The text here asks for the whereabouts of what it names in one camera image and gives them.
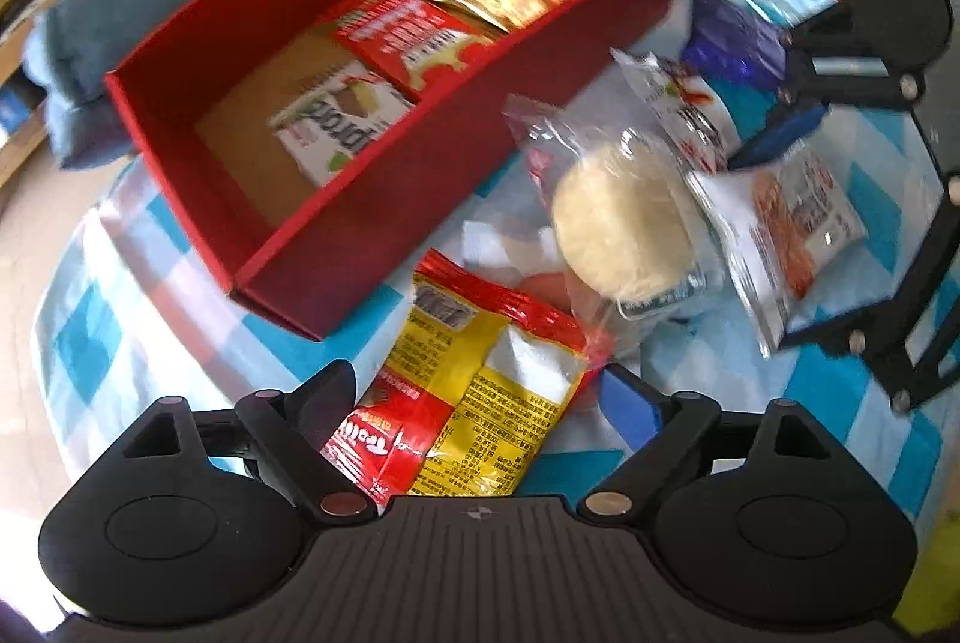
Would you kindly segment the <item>red cardboard box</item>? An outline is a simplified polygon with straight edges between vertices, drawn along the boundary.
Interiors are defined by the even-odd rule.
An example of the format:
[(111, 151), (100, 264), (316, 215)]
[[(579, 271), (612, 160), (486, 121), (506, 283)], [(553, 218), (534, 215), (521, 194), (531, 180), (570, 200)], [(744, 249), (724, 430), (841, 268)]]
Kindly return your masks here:
[(106, 79), (221, 290), (327, 336), (670, 0), (193, 0)]

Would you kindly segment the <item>white spicy strips packet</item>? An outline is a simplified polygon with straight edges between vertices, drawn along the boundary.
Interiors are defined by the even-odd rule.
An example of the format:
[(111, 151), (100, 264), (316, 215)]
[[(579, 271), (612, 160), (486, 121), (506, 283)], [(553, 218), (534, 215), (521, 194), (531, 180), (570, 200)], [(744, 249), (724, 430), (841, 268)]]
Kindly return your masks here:
[(866, 227), (804, 140), (765, 165), (690, 172), (685, 184), (718, 237), (760, 354), (768, 357), (818, 274), (864, 240)]

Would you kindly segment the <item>red green spicy packet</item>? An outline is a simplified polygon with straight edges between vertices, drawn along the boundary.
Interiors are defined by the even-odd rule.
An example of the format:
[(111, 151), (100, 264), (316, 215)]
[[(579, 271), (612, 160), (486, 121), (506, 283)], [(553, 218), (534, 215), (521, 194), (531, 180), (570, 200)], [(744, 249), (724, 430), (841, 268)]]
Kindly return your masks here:
[(494, 45), (427, 0), (354, 0), (334, 17), (334, 38), (412, 100), (469, 71)]

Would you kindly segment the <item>vacuum packed sausages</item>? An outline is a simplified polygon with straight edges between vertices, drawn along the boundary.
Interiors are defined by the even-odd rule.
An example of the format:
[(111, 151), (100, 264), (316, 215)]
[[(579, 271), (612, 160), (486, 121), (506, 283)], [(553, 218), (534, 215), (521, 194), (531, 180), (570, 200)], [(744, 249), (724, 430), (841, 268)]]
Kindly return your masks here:
[(482, 279), (530, 295), (568, 315), (601, 305), (602, 299), (574, 274), (560, 255), (550, 225), (517, 227), (467, 220), (460, 243), (462, 266)]

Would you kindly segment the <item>yellow red Trolli packet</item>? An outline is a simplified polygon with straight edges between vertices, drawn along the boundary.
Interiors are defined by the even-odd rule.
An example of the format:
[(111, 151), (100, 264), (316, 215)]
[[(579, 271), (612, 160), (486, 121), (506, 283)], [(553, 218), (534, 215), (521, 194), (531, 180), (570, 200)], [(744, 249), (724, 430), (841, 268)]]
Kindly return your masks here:
[(589, 368), (573, 316), (431, 250), (373, 383), (322, 456), (377, 506), (399, 495), (507, 497)]

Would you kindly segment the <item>round white cake packet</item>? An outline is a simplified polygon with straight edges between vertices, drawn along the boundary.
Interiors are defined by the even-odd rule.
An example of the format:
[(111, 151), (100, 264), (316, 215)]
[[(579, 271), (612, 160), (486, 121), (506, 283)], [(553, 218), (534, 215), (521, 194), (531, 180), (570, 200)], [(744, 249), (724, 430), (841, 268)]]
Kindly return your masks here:
[(544, 201), (574, 308), (652, 324), (690, 318), (726, 287), (708, 222), (680, 160), (640, 116), (613, 103), (556, 108), (511, 95), (503, 108)]

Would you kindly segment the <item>purple foil packet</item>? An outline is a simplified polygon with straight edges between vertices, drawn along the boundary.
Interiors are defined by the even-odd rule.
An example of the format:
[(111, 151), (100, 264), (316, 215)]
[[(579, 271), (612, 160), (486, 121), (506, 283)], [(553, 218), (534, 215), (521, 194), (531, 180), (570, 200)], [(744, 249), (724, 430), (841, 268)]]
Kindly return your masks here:
[(786, 74), (781, 33), (750, 7), (690, 0), (690, 32), (680, 59), (700, 76), (773, 92)]

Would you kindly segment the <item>small white red snack packet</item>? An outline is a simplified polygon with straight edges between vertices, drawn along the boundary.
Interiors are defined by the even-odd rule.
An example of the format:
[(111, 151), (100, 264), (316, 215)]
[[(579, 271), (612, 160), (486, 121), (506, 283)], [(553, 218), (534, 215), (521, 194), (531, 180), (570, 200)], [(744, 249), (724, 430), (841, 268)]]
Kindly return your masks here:
[(713, 87), (685, 62), (613, 49), (612, 58), (654, 129), (697, 172), (726, 172), (740, 147), (731, 113)]

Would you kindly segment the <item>Kaprons wafer packet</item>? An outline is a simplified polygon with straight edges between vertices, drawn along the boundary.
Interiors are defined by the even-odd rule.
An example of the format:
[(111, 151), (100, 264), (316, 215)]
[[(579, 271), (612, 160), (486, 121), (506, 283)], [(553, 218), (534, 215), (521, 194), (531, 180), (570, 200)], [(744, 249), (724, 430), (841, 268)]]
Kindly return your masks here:
[(268, 127), (320, 188), (410, 110), (392, 83), (353, 59), (288, 103)]

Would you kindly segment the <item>blue checkered tablecloth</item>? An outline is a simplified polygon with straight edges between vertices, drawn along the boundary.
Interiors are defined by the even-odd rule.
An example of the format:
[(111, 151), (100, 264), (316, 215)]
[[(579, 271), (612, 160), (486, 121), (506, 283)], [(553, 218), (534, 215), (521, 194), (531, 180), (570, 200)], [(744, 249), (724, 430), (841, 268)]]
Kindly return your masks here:
[[(832, 0), (732, 0), (759, 4), (775, 19), (799, 20)], [(636, 44), (677, 55), (690, 0)], [(825, 318), (896, 289), (939, 204), (939, 180), (907, 116), (830, 113), (812, 149), (839, 179), (869, 236), (844, 251), (800, 305), (798, 322)], [(98, 459), (146, 407), (178, 394), (197, 409), (228, 407), (256, 388), (296, 388), (332, 360), (355, 367), (358, 389), (373, 378), (410, 306), (413, 266), (428, 248), (460, 262), (462, 223), (540, 209), (516, 150), (488, 180), (322, 342), (288, 333), (244, 310), (220, 290), (179, 220), (137, 158), (76, 228), (37, 317), (47, 412), (71, 478)], [(761, 358), (736, 295), (688, 326), (661, 326), (630, 357), (665, 391), (693, 388), (732, 411), (761, 411), (775, 396), (807, 407), (893, 500), (926, 529), (958, 457), (958, 384), (910, 415), (854, 358), (817, 347)], [(631, 453), (587, 396), (551, 434), (524, 477), (521, 494), (576, 501)]]

